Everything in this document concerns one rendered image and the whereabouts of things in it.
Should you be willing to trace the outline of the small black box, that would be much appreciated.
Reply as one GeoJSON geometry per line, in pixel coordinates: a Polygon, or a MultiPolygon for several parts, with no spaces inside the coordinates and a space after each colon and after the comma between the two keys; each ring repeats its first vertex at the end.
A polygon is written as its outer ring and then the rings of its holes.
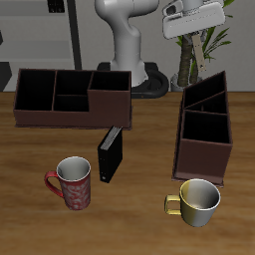
{"type": "Polygon", "coordinates": [[[47,0],[48,10],[50,13],[64,13],[64,0],[47,0]]]}

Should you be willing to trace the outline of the dark brown desk caddy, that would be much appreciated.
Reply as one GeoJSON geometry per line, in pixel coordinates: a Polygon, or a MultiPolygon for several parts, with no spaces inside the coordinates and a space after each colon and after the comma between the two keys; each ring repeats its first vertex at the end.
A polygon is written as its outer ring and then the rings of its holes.
{"type": "Polygon", "coordinates": [[[18,127],[131,127],[130,73],[21,69],[13,113],[18,127]]]}
{"type": "Polygon", "coordinates": [[[172,179],[223,186],[233,146],[226,73],[186,87],[180,102],[172,179]]]}

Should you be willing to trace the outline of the flat black base plate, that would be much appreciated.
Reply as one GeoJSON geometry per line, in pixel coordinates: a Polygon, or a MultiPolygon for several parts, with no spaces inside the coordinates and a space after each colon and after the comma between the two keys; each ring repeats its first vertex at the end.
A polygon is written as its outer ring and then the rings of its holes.
{"type": "Polygon", "coordinates": [[[158,70],[157,64],[141,60],[100,63],[91,84],[93,91],[118,102],[157,99],[167,93],[168,87],[168,79],[158,70]]]}

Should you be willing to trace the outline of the dark grey block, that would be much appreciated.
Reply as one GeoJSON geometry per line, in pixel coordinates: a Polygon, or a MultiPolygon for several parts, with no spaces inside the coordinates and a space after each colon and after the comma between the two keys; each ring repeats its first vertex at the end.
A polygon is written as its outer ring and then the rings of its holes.
{"type": "Polygon", "coordinates": [[[3,92],[9,80],[12,77],[12,71],[8,62],[0,62],[0,92],[3,92]]]}

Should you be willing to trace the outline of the yellow and white mug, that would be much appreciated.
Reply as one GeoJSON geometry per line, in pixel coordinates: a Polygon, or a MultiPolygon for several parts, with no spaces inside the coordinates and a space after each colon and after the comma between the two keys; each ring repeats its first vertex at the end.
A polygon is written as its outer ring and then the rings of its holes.
{"type": "Polygon", "coordinates": [[[165,197],[164,211],[168,215],[180,215],[190,226],[201,227],[208,223],[220,199],[220,192],[214,184],[193,178],[181,184],[178,195],[165,197]]]}

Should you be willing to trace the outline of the black book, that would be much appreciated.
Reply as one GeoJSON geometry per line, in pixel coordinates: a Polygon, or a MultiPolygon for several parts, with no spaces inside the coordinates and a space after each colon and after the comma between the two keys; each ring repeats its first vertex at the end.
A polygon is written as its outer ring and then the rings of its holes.
{"type": "Polygon", "coordinates": [[[100,181],[109,183],[123,160],[123,129],[111,127],[98,146],[100,181]]]}

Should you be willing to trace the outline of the green pot plant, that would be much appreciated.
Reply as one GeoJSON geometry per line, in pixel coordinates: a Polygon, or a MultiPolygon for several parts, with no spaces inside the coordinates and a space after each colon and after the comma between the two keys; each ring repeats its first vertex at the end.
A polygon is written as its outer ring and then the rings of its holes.
{"type": "MultiPolygon", "coordinates": [[[[227,36],[227,29],[222,30],[215,38],[212,38],[214,31],[215,27],[207,28],[202,31],[200,36],[204,59],[208,61],[213,60],[213,57],[210,56],[212,51],[220,46],[230,44],[230,41],[224,41],[227,36]]],[[[182,92],[186,87],[200,82],[201,78],[198,77],[193,45],[188,45],[183,36],[178,36],[177,44],[181,47],[179,71],[171,78],[170,86],[173,92],[182,92]]]]}

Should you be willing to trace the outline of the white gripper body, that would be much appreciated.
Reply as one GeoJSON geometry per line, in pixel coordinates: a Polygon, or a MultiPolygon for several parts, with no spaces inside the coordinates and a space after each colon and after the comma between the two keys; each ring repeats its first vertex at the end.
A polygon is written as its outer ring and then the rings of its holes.
{"type": "Polygon", "coordinates": [[[223,2],[170,2],[162,9],[166,39],[205,30],[225,22],[223,2]]]}

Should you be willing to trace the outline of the grey shelf unit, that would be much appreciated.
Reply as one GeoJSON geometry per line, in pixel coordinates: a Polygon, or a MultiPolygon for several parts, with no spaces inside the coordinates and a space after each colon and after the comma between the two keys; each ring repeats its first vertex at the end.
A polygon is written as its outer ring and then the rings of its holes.
{"type": "Polygon", "coordinates": [[[0,62],[80,70],[76,0],[64,6],[64,13],[50,13],[47,0],[0,0],[0,62]]]}

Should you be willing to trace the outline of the red patterned mug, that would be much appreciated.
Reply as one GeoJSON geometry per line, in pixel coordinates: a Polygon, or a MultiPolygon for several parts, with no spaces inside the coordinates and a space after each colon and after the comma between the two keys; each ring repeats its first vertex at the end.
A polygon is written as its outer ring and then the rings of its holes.
{"type": "Polygon", "coordinates": [[[65,200],[71,210],[83,210],[91,202],[91,165],[79,156],[63,159],[44,177],[46,186],[65,200]]]}

